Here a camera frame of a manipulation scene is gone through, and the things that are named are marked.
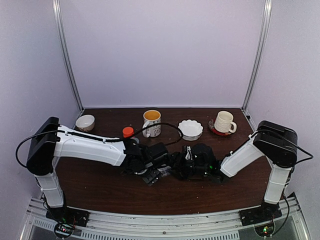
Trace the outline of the clear plastic pill organizer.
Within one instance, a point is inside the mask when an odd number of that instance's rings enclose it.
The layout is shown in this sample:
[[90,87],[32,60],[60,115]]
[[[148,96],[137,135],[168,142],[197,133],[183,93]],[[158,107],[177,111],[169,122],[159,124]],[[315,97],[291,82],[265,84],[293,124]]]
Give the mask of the clear plastic pill organizer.
[[152,186],[161,178],[169,176],[171,174],[171,169],[170,166],[166,166],[147,170],[147,172],[142,175],[142,179],[148,186]]

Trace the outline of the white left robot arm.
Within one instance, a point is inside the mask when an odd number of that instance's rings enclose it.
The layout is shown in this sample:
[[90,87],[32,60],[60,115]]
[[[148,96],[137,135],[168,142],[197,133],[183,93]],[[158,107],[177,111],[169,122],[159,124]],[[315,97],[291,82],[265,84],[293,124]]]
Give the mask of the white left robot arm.
[[146,146],[132,138],[83,133],[61,125],[57,117],[49,117],[31,139],[26,168],[38,180],[47,205],[61,222],[69,221],[72,211],[65,206],[53,160],[64,157],[123,167],[128,174],[141,175],[148,185],[156,181],[158,169],[170,162],[162,142]]

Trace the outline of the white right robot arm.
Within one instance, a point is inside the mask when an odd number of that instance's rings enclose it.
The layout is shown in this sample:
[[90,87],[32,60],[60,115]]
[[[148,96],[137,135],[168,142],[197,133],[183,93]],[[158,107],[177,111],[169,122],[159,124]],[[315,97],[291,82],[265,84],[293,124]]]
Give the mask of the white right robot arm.
[[271,167],[263,205],[256,210],[259,220],[268,220],[275,212],[298,157],[298,134],[295,130],[263,120],[257,130],[236,150],[217,160],[213,149],[203,143],[184,146],[171,154],[172,173],[181,180],[207,177],[222,184],[256,160],[265,158]]

